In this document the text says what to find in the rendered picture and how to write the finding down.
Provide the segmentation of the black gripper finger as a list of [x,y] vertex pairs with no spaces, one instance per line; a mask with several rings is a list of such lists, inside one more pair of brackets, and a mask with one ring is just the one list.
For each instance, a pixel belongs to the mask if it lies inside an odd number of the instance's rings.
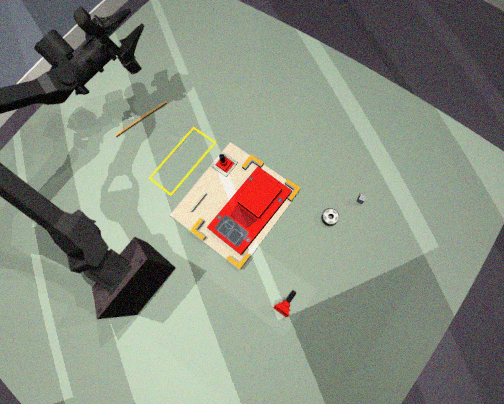
[[124,46],[125,51],[128,52],[129,55],[134,59],[136,58],[134,56],[134,53],[137,46],[137,42],[144,27],[145,25],[140,24],[136,29],[134,29],[134,31],[127,38],[120,40],[120,43],[122,44],[122,46]]
[[100,27],[110,35],[130,13],[131,10],[127,9],[108,17],[97,17],[94,15],[94,18],[97,20]]

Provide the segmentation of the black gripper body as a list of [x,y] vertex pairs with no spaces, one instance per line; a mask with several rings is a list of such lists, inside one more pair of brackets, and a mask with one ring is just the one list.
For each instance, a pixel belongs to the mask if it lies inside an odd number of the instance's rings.
[[124,46],[121,45],[118,47],[112,39],[108,38],[104,34],[105,31],[97,23],[97,20],[95,18],[91,20],[90,14],[83,7],[79,6],[75,10],[73,18],[76,20],[78,27],[82,28],[89,37],[96,36],[85,48],[80,48],[82,52],[78,55],[87,68],[94,73],[102,73],[104,71],[103,67],[109,60],[112,59],[115,61],[117,59],[116,56],[118,56],[118,60],[129,73],[134,74],[141,70],[141,66],[136,62],[136,59],[125,51]]

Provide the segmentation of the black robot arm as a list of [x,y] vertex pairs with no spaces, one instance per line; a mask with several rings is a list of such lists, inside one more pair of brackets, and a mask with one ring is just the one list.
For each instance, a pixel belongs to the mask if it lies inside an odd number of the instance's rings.
[[[52,66],[50,71],[32,81],[0,87],[0,114],[31,104],[61,104],[74,89],[75,95],[89,93],[84,86],[96,73],[79,56],[73,58],[73,47],[56,30],[49,31],[34,50]],[[0,197],[47,230],[67,254],[71,272],[83,271],[111,295],[131,270],[124,257],[108,250],[95,220],[80,210],[72,214],[59,209],[1,162]]]

